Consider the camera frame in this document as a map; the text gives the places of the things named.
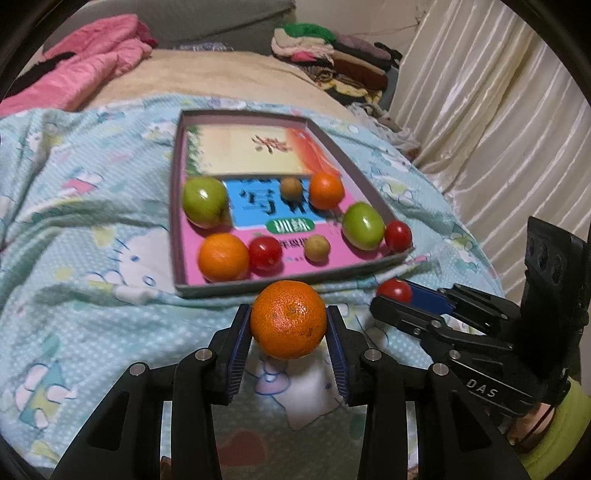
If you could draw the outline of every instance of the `green fruit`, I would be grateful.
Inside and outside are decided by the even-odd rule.
[[[376,250],[384,239],[384,221],[369,203],[357,202],[343,216],[345,238],[360,250]]]
[[[219,226],[228,219],[226,187],[213,177],[191,177],[183,189],[183,210],[198,227]]]

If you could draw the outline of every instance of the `cherry tomato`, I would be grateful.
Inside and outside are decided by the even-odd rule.
[[[254,270],[270,272],[281,265],[283,250],[276,238],[257,236],[248,244],[248,255]]]
[[[384,241],[391,252],[399,254],[408,250],[413,244],[413,233],[406,223],[396,220],[386,228]]]
[[[413,299],[413,291],[408,283],[397,278],[391,278],[382,283],[376,295],[384,295],[385,297],[390,297],[391,299],[404,303],[410,303]]]

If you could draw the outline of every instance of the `light blue bedsheet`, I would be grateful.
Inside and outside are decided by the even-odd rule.
[[[167,228],[176,122],[181,109],[217,108],[311,117],[411,226],[416,250],[404,265],[318,286],[377,347],[406,364],[430,363],[415,340],[368,315],[376,285],[394,274],[502,294],[436,189],[363,128],[287,106],[182,95],[0,119],[0,429],[34,465],[56,464],[130,364],[176,363],[252,302],[174,295]],[[364,410],[343,405],[326,360],[324,345],[290,362],[253,348],[240,394],[214,408],[224,478],[356,477]],[[167,454],[169,408],[164,423]],[[416,463],[412,427],[409,437]]]

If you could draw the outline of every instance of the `screw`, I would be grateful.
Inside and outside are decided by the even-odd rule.
[[[447,365],[435,364],[433,365],[433,372],[440,377],[445,377],[449,373]]]
[[[363,356],[370,362],[375,362],[376,360],[382,358],[382,352],[376,350],[375,348],[368,348]]]
[[[213,352],[209,348],[201,348],[195,352],[195,358],[197,360],[209,360],[213,355]]]
[[[142,373],[146,371],[146,366],[144,364],[133,364],[129,367],[129,373],[132,374],[134,377],[138,377]]]

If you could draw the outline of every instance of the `person's hand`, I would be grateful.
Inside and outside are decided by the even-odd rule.
[[[544,421],[530,434],[532,429],[535,428],[540,419],[546,414],[550,405],[546,403],[540,403],[534,407],[525,417],[522,419],[516,419],[509,431],[507,432],[507,440],[513,446],[519,445],[519,453],[529,452],[532,450],[542,437],[552,422],[554,417],[554,410],[544,419]]]

